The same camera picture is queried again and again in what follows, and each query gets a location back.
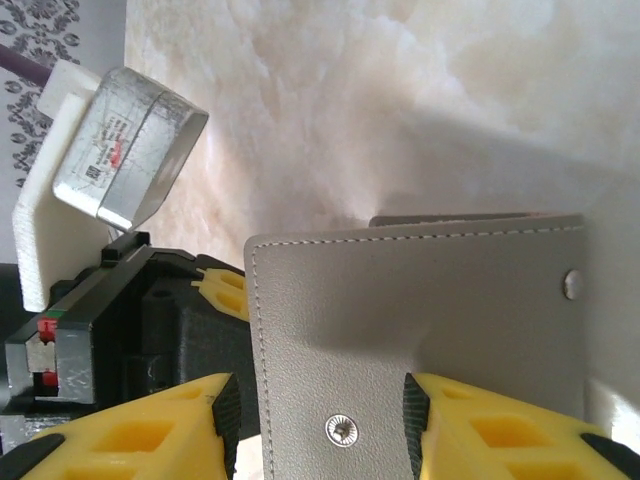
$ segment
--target leather wallet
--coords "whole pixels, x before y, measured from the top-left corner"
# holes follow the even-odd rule
[[[413,478],[407,372],[582,417],[584,299],[563,290],[584,271],[580,216],[372,224],[245,247],[265,478]],[[334,415],[357,426],[349,448]]]

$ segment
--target purple cable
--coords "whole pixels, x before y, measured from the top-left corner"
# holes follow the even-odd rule
[[[51,69],[29,60],[9,47],[0,44],[0,67],[19,77],[44,87],[51,76]]]

